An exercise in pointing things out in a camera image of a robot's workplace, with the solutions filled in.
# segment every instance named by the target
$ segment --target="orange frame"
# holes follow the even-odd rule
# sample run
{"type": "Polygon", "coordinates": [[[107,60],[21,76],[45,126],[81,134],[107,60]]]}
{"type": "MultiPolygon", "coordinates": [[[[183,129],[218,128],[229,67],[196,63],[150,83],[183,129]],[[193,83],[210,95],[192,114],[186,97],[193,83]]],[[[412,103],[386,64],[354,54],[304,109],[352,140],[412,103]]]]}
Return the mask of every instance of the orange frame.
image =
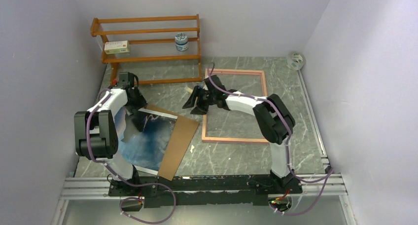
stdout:
{"type": "MultiPolygon", "coordinates": [[[[229,70],[229,69],[214,69],[212,74],[228,74],[228,75],[258,75],[261,79],[261,90],[264,96],[267,96],[267,84],[264,71],[248,71],[248,70],[229,70]]],[[[224,143],[268,143],[266,139],[246,139],[246,138],[225,138],[225,137],[209,137],[208,129],[208,115],[203,115],[202,122],[202,141],[203,142],[224,142],[224,143]]]]}

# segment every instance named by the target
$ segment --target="poster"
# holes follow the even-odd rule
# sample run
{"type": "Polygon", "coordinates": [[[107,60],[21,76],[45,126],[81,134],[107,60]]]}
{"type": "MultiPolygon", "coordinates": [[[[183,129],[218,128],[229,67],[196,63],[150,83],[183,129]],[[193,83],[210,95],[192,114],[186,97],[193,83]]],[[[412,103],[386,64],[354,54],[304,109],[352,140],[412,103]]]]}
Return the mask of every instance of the poster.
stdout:
{"type": "Polygon", "coordinates": [[[137,170],[157,175],[177,116],[147,109],[127,115],[122,108],[115,116],[119,152],[137,170]]]}

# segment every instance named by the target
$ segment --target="wooden rack leg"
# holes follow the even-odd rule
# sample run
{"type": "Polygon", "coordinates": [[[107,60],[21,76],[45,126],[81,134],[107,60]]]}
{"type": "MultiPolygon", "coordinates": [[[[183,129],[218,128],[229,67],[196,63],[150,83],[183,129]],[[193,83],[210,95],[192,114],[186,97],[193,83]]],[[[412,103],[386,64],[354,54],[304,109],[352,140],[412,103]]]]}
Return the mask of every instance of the wooden rack leg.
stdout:
{"type": "Polygon", "coordinates": [[[202,64],[201,64],[202,60],[199,58],[199,78],[200,81],[203,81],[203,79],[205,78],[204,76],[202,76],[202,64]]]}
{"type": "Polygon", "coordinates": [[[112,74],[110,74],[110,85],[113,84],[113,80],[116,79],[117,70],[119,68],[119,63],[111,63],[112,66],[112,74]]]}

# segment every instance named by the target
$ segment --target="roll of tape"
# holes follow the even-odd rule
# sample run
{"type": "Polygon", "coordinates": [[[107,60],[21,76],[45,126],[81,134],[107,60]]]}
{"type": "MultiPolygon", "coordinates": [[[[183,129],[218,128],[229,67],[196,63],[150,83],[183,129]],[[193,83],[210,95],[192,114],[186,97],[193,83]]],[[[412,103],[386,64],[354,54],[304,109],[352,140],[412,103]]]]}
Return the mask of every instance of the roll of tape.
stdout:
{"type": "Polygon", "coordinates": [[[300,70],[306,63],[306,58],[302,53],[291,51],[287,55],[287,67],[294,71],[300,70]]]}

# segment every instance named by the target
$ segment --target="jar lid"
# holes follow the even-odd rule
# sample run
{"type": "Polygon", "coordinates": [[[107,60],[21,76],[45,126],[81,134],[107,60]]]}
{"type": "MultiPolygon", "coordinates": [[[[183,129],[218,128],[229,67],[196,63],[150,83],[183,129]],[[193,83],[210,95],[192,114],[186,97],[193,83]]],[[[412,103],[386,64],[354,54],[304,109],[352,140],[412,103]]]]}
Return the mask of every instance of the jar lid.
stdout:
{"type": "Polygon", "coordinates": [[[175,35],[174,38],[175,38],[175,41],[178,44],[183,44],[183,43],[186,43],[188,41],[187,35],[185,33],[178,33],[178,34],[175,35]]]}

